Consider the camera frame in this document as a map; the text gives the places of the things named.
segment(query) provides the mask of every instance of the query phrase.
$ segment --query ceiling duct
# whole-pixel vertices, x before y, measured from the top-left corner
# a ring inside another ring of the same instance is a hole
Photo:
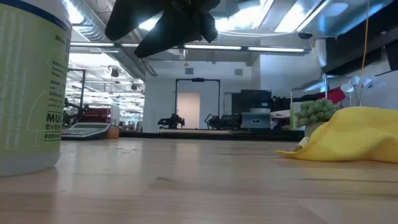
[[[80,24],[73,24],[81,35],[86,37],[90,42],[111,42],[104,34],[105,25],[101,19],[95,14],[89,5],[82,0],[69,0],[84,17]],[[133,78],[145,80],[146,74],[157,76],[153,68],[147,62],[139,60],[135,55],[128,54],[126,49],[121,49],[112,56],[121,63],[121,66],[132,75]]]

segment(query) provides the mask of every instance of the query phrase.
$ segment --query plastic container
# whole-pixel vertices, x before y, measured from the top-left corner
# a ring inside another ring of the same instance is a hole
[[[0,176],[57,163],[70,37],[62,0],[0,0]]]

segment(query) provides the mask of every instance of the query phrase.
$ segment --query table surface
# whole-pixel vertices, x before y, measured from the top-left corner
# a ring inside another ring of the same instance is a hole
[[[294,146],[63,141],[56,168],[0,178],[0,223],[397,223],[398,165],[275,154]]]

